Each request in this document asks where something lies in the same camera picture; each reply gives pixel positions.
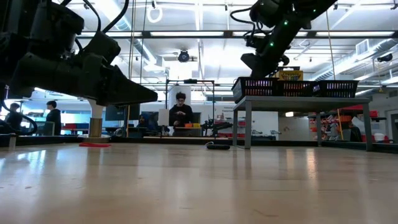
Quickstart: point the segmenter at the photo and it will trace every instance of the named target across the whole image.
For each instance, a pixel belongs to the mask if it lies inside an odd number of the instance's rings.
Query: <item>yellow box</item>
[[[276,73],[276,78],[284,81],[303,81],[303,71],[279,71]]]

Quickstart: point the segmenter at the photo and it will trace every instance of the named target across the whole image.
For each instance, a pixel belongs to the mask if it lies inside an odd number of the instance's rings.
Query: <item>ceiling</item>
[[[109,23],[110,9],[114,6],[121,9],[124,4],[124,0],[106,0],[106,2],[115,4],[110,3],[108,7],[104,8],[101,6],[101,2],[104,0],[90,0],[90,2],[99,12],[103,27]],[[140,32],[143,30],[249,30],[251,25],[232,20],[229,13],[236,9],[249,7],[256,0],[157,0],[157,7],[162,8],[162,18],[155,23],[150,22],[147,17],[148,13],[152,19],[156,19],[159,15],[158,10],[152,12],[146,10],[152,8],[151,1],[137,0],[134,2],[135,11],[130,3],[125,21],[130,24],[127,30],[134,29],[136,32]],[[337,10],[334,10],[333,7],[328,10],[330,26],[333,30],[398,30],[396,22],[398,21],[398,9],[390,10],[393,2],[393,0],[339,0]],[[83,1],[72,0],[68,7],[85,19],[85,31],[95,31],[97,19],[92,11],[84,8]],[[199,14],[199,21],[197,21],[197,16],[195,17],[196,13]],[[248,12],[240,13],[237,17],[249,20]],[[326,14],[315,19],[312,22],[312,27],[313,30],[327,30]],[[356,44],[363,40],[360,37],[357,39],[333,39],[331,44],[334,59],[338,60],[355,51]],[[142,41],[154,54],[165,59],[164,67],[175,66],[177,55],[182,49],[188,50],[190,56],[195,60],[200,56],[204,68],[201,78],[204,79],[216,80],[219,83],[233,83],[237,77],[248,76],[251,72],[240,61],[240,56],[254,52],[254,49],[246,47],[243,39],[202,39],[200,40],[203,45],[201,54],[197,39],[144,39]],[[140,80],[149,83],[164,82],[165,75],[163,73],[146,72],[143,69],[146,64],[141,60],[141,55],[136,49],[133,48],[133,53],[130,54],[132,49],[130,40],[118,39],[117,42],[121,47],[121,54],[114,64],[120,66],[124,74],[134,77],[135,81],[137,77],[144,77]],[[81,43],[84,46],[88,40],[81,40]],[[311,79],[314,73],[331,65],[329,40],[295,39],[291,45],[292,48],[286,51],[286,56],[290,58],[291,66],[301,66],[306,79]],[[397,60],[393,60],[378,66],[386,67],[397,62]],[[372,61],[364,60],[359,65],[341,73],[339,78],[345,76],[344,79],[352,79],[371,72],[373,72]],[[376,78],[380,77],[372,77],[364,81],[371,82]]]

